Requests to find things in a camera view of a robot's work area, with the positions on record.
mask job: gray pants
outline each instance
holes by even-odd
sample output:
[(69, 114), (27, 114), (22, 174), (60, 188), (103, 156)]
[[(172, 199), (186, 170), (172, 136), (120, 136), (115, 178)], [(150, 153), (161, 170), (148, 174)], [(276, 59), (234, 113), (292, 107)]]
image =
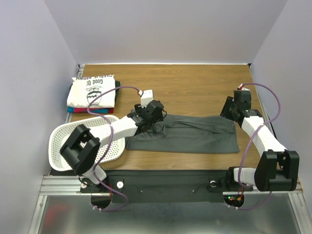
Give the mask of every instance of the gray pants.
[(167, 115), (145, 133), (126, 138), (126, 149), (178, 153), (237, 153), (234, 122), (221, 116)]

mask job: gray wall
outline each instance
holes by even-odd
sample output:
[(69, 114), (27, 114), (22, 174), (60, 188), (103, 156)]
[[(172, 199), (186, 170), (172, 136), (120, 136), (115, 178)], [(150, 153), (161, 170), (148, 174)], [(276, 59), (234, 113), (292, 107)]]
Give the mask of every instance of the gray wall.
[(49, 135), (65, 120), (77, 63), (42, 0), (3, 2), (0, 32), (0, 233), (20, 234), (49, 170)]
[(247, 63), (286, 0), (45, 2), (78, 63)]
[[(299, 178), (312, 213), (312, 2), (288, 0), (259, 50), (251, 72), (254, 81), (273, 88), (282, 112), (273, 123), (277, 138), (300, 154)], [(274, 98), (262, 89), (260, 97), (269, 116), (276, 114)]]

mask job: perforated basket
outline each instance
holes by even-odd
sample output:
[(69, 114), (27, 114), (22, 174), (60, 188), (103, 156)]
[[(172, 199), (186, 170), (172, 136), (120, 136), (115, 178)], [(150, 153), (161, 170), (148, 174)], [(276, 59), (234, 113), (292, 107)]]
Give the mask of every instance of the perforated basket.
[[(107, 115), (105, 117), (107, 117), (111, 122), (119, 120), (116, 116), (112, 115)], [(49, 140), (49, 162), (53, 169), (57, 171), (68, 171), (72, 169), (65, 161), (65, 159), (62, 157), (62, 155), (59, 153), (59, 150), (62, 147), (62, 140), (64, 141), (64, 138), (70, 135), (73, 132), (74, 128), (76, 128), (80, 124), (84, 124), (87, 128), (90, 128), (107, 124), (107, 121), (105, 121), (101, 117), (95, 117), (75, 121), (72, 123), (66, 123), (57, 127), (51, 133)], [(107, 145), (99, 149), (97, 153), (96, 162), (99, 161), (99, 159), (103, 156), (106, 149)], [(109, 149), (106, 157), (101, 161), (101, 163), (112, 161), (119, 158), (124, 149), (125, 149), (125, 138), (113, 141), (111, 148)]]

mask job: folded white shirt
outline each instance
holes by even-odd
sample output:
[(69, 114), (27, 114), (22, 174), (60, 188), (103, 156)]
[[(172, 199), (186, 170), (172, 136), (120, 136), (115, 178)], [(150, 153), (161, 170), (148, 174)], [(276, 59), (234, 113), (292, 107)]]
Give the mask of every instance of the folded white shirt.
[[(87, 108), (91, 101), (101, 94), (115, 88), (114, 75), (98, 77), (73, 78), (67, 106)], [(91, 108), (113, 108), (115, 106), (115, 90), (97, 99)]]

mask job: cartoon face print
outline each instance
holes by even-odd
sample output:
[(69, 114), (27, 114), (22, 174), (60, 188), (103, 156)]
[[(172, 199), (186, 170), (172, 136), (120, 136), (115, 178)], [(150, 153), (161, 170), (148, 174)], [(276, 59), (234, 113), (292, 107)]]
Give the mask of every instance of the cartoon face print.
[[(96, 97), (98, 97), (102, 94), (102, 92), (99, 90), (100, 88), (102, 88), (102, 87), (101, 86), (92, 86), (91, 88), (86, 89), (87, 91), (89, 91), (89, 93), (87, 94), (88, 103), (90, 103)], [(99, 102), (101, 101), (101, 99), (102, 99), (102, 97), (97, 99), (92, 105), (99, 105)]]

